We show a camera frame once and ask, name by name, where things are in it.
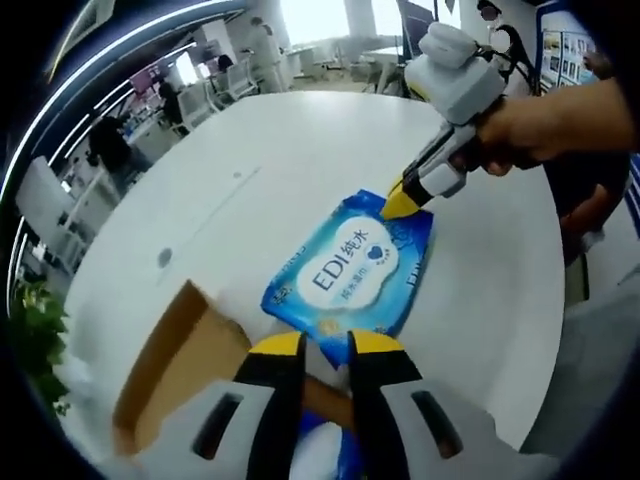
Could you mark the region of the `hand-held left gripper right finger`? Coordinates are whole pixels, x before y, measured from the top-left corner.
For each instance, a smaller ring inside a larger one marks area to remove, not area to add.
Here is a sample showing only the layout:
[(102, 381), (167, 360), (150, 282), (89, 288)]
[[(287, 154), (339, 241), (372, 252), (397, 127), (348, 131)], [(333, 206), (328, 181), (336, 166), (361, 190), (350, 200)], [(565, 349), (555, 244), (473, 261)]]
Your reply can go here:
[(370, 479), (527, 479), (531, 462), (497, 436), (492, 416), (422, 377), (395, 339), (352, 330), (356, 435)]

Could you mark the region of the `person's right hand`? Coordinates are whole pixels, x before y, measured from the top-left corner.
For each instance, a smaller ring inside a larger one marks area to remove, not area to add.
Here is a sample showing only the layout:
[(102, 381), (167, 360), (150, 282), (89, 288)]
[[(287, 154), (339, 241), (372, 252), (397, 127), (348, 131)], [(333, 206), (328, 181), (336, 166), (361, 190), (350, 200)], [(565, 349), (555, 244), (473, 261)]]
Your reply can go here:
[(540, 97), (506, 97), (476, 123), (472, 141), (450, 157), (458, 169), (481, 167), (489, 175), (505, 176), (513, 167), (527, 169), (554, 157), (547, 145), (547, 124)]

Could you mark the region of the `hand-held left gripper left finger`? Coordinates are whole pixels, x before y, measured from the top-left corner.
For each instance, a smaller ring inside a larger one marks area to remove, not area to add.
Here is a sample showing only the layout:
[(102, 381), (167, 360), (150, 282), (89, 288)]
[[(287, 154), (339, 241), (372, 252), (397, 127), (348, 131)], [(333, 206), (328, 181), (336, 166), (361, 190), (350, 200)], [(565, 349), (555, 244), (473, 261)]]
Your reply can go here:
[(104, 479), (286, 479), (302, 414), (307, 337), (273, 335), (231, 380), (171, 413), (150, 446), (104, 462)]

